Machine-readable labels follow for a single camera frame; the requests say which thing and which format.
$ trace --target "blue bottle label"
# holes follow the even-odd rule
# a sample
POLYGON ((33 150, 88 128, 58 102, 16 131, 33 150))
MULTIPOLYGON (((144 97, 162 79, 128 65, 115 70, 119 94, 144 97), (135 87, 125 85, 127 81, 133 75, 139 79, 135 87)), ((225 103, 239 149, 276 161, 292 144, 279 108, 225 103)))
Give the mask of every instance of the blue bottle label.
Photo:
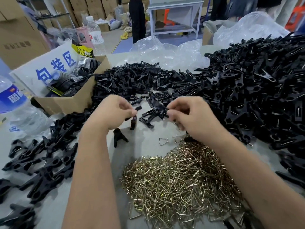
POLYGON ((27 97, 15 85, 12 85, 0 93, 0 114, 13 111, 26 101, 27 97))

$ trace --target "bottle label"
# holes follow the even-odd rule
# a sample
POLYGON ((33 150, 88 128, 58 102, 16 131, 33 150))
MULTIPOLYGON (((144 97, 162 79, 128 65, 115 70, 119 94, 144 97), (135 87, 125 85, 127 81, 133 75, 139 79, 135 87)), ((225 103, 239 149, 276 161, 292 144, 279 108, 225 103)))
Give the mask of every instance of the bottle label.
POLYGON ((27 101, 27 97, 12 85, 0 93, 0 114, 13 111, 27 101))
POLYGON ((90 40, 93 45, 95 44, 101 44, 104 42, 102 33, 100 31, 93 31, 89 33, 90 40))

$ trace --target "white sign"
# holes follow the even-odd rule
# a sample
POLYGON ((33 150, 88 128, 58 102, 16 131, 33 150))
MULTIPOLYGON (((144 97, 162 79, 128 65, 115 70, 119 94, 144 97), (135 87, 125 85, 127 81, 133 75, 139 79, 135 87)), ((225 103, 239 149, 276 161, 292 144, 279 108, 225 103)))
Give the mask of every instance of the white sign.
POLYGON ((33 95, 45 97, 50 90, 54 70, 71 72, 78 63, 78 54, 71 47, 72 41, 45 53, 13 70, 10 75, 21 81, 33 95))

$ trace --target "black pants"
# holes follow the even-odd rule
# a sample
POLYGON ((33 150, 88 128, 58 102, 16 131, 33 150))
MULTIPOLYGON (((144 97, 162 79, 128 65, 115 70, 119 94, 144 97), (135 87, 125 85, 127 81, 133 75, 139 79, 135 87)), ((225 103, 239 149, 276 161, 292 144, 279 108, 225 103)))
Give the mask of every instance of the black pants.
POLYGON ((227 10, 227 0, 213 0, 213 8, 211 12, 211 20, 225 20, 227 10))
POLYGON ((136 43, 145 38, 145 13, 142 0, 130 0, 129 12, 132 19, 132 40, 136 43))

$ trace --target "plastic water bottle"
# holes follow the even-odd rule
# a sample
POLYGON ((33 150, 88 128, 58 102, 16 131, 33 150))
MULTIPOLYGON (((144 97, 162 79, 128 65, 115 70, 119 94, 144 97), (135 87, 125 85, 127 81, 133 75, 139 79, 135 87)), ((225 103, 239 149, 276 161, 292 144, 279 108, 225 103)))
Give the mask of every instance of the plastic water bottle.
POLYGON ((104 39, 101 33, 101 29, 99 28, 98 24, 96 24, 93 20, 92 16, 86 17, 88 21, 88 33, 91 39, 91 42, 94 46, 93 53, 95 56, 97 55, 105 55, 106 54, 106 47, 104 43, 104 39))
POLYGON ((0 114, 28 136, 43 134, 52 121, 7 78, 0 76, 0 114))

